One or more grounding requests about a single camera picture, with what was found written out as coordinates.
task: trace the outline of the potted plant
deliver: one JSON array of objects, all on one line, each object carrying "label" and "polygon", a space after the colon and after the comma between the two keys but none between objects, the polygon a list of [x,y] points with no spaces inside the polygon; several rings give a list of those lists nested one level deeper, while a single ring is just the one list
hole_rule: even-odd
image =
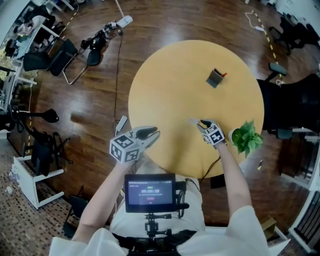
[{"label": "potted plant", "polygon": [[256,150],[264,142],[260,134],[256,133],[254,121],[247,122],[229,132],[229,141],[237,148],[238,153],[245,152],[245,158],[251,151]]}]

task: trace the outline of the round wooden table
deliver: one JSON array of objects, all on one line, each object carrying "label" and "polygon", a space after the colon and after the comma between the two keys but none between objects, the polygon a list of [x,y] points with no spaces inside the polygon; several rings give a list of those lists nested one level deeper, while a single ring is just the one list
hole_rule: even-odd
[{"label": "round wooden table", "polygon": [[[206,82],[213,69],[227,73],[217,88]],[[161,132],[147,155],[168,172],[194,178],[202,178],[219,153],[190,119],[216,120],[238,163],[245,154],[229,142],[229,131],[254,119],[260,133],[264,122],[262,93],[249,67],[230,50],[200,40],[170,44],[150,56],[132,82],[128,109],[132,127]],[[218,161],[207,177],[222,173]]]}]

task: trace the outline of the display screen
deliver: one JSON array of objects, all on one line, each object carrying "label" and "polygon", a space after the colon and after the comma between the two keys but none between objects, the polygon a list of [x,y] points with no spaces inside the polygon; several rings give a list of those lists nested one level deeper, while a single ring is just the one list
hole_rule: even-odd
[{"label": "display screen", "polygon": [[130,205],[165,205],[173,203],[172,180],[129,181]]}]

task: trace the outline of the black and white marker cube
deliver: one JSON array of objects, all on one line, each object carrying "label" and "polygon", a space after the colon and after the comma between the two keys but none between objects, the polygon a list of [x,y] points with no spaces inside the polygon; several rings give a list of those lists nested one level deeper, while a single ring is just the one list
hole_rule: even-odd
[{"label": "black and white marker cube", "polygon": [[143,151],[134,140],[126,134],[119,135],[110,141],[109,153],[121,163],[135,161]]},{"label": "black and white marker cube", "polygon": [[222,132],[220,127],[214,123],[212,123],[209,128],[204,130],[202,136],[206,143],[213,146],[225,139],[224,133]]}]

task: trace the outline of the hardwood floor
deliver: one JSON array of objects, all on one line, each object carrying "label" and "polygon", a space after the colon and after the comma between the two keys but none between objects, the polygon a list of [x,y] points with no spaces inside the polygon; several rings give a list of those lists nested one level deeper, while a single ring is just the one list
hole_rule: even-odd
[{"label": "hardwood floor", "polygon": [[[191,39],[214,42],[236,53],[257,79],[265,79],[270,74],[268,63],[274,62],[274,57],[269,43],[263,32],[250,27],[244,13],[254,10],[265,27],[279,28],[280,14],[271,6],[254,0],[249,5],[244,0],[127,0],[121,2],[121,7],[125,14],[132,16],[133,23],[123,30],[116,119],[128,115],[129,91],[140,66],[155,51],[174,42]],[[55,14],[66,24],[73,13]],[[80,5],[79,12],[63,35],[79,47],[81,40],[92,37],[103,25],[120,17],[112,0],[87,1]],[[253,26],[259,25],[254,15],[250,18]],[[40,70],[39,86],[32,89],[31,109],[45,111],[53,108],[60,117],[60,121],[54,124],[33,119],[32,125],[38,130],[59,132],[62,138],[71,137],[65,150],[74,164],[65,165],[63,175],[49,180],[66,196],[77,194],[82,185],[85,193],[92,196],[115,164],[108,152],[109,140],[113,137],[120,40],[118,35],[112,39],[101,64],[89,67],[74,85],[68,85],[63,76],[54,77]],[[282,46],[272,45],[279,64],[288,71],[284,78],[286,83],[306,77],[320,62],[320,51],[315,46],[294,49],[288,57]],[[69,73],[74,75],[81,65],[74,61]],[[273,216],[285,231],[298,215],[308,191],[279,176],[278,160],[283,142],[266,132],[262,135],[263,147],[241,167],[249,183],[257,216]],[[26,134],[11,132],[11,140],[18,150],[27,139]],[[261,160],[262,168],[257,170]],[[201,184],[201,192],[206,224],[226,225],[229,221],[226,189],[210,189],[207,179]]]}]

